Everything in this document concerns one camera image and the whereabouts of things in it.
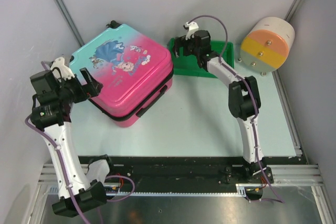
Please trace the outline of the pink and teal kids suitcase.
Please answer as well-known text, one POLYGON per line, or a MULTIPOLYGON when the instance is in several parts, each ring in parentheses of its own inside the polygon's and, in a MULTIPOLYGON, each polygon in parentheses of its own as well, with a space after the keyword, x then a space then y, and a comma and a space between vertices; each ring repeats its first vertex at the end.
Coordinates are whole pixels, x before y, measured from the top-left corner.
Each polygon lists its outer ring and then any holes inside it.
POLYGON ((119 127, 134 124, 172 85, 169 50, 114 20, 72 56, 70 69, 81 83, 79 70, 87 68, 103 85, 90 102, 119 127))

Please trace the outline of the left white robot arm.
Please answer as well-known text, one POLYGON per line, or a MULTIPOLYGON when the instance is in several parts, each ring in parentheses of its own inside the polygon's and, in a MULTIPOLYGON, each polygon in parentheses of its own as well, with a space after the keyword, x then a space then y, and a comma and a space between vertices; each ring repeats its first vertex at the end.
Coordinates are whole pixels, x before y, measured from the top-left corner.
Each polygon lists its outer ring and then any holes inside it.
POLYGON ((44 70, 30 77, 35 90, 27 126, 40 134, 49 150, 58 184, 56 215, 84 217, 84 212, 107 203, 104 182, 115 178, 116 169, 102 156, 88 165, 85 173, 71 140, 71 107, 99 95, 103 85, 86 68, 80 69, 86 84, 76 74, 62 73, 62 67, 44 70))

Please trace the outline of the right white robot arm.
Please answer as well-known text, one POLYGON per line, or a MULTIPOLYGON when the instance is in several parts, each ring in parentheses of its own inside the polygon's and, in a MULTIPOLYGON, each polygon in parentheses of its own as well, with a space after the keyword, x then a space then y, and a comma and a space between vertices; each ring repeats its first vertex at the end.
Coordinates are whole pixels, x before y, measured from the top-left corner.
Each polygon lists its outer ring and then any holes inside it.
POLYGON ((228 87, 228 108, 237 119, 243 143, 243 179, 270 184, 267 164, 258 136, 258 116, 261 99, 255 77, 242 77, 211 47, 211 36, 206 30, 174 38, 173 55, 195 56, 197 64, 228 87))

